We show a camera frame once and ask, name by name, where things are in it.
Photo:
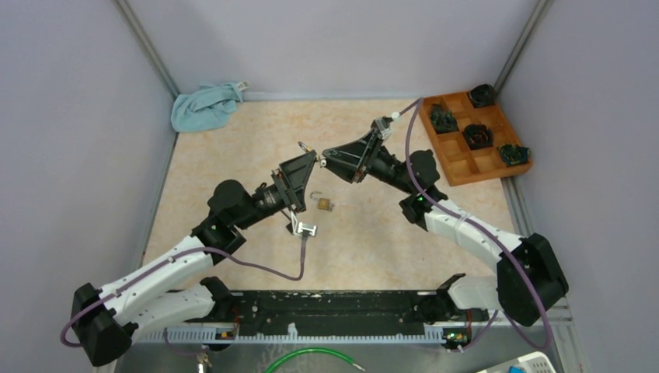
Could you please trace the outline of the brass padlock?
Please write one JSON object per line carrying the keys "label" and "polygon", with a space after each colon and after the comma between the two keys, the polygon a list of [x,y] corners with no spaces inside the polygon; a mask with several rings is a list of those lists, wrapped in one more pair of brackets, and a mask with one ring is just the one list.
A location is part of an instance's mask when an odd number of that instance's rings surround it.
{"label": "brass padlock", "polygon": [[334,209],[334,204],[329,198],[325,198],[322,192],[312,191],[309,194],[310,198],[316,202],[316,207],[321,211],[331,212]]}
{"label": "brass padlock", "polygon": [[312,148],[311,146],[307,145],[303,141],[298,141],[298,147],[304,152],[304,153],[312,153],[316,154],[316,150]]}

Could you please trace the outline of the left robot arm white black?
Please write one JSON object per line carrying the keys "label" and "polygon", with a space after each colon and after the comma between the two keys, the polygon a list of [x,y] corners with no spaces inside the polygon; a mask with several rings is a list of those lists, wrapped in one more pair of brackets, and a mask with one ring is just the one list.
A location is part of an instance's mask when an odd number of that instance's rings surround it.
{"label": "left robot arm white black", "polygon": [[[312,171],[326,164],[317,152],[308,150],[282,162],[271,173],[271,183],[261,184],[253,193],[238,180],[220,182],[207,202],[207,217],[169,251],[99,288],[87,283],[75,291],[70,319],[59,335],[61,344],[82,349],[91,365],[100,368],[157,329],[208,317],[215,322],[226,320],[233,310],[232,293],[219,279],[203,279],[182,291],[173,290],[223,260],[300,281],[307,242],[317,228],[300,221],[298,215],[307,209],[306,187]],[[243,231],[282,211],[288,211],[288,230],[301,242],[298,274],[236,258],[235,252],[246,242]]]}

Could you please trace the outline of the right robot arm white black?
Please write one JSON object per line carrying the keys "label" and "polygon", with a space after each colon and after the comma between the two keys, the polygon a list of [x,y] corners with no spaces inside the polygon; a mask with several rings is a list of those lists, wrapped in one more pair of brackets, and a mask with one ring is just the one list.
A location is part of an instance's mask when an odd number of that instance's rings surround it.
{"label": "right robot arm white black", "polygon": [[372,129],[322,156],[326,169],[348,183],[372,176],[407,193],[399,206],[408,222],[453,241],[492,270],[485,277],[456,274],[439,287],[438,311],[445,319],[457,320],[467,309],[489,309],[532,326],[568,292],[548,239],[506,232],[462,210],[435,186],[440,175],[431,150],[412,152],[401,161]]}

